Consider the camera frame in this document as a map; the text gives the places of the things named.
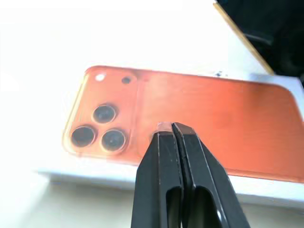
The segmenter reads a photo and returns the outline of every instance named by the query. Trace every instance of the white surface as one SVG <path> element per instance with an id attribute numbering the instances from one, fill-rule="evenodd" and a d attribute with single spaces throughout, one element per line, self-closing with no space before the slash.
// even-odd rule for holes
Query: white surface
<path id="1" fill-rule="evenodd" d="M 62 131 L 88 67 L 266 73 L 211 2 L 0 4 L 0 227 L 130 226 L 131 193 L 48 187 L 29 171 L 63 152 Z M 303 221 L 296 215 L 289 227 Z"/>

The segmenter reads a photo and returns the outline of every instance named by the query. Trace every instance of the orange phone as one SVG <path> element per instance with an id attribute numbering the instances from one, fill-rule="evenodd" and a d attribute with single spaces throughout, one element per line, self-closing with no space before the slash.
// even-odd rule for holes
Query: orange phone
<path id="1" fill-rule="evenodd" d="M 94 66 L 63 135 L 66 150 L 138 165 L 159 122 L 195 129 L 228 174 L 304 182 L 304 125 L 283 87 Z"/>

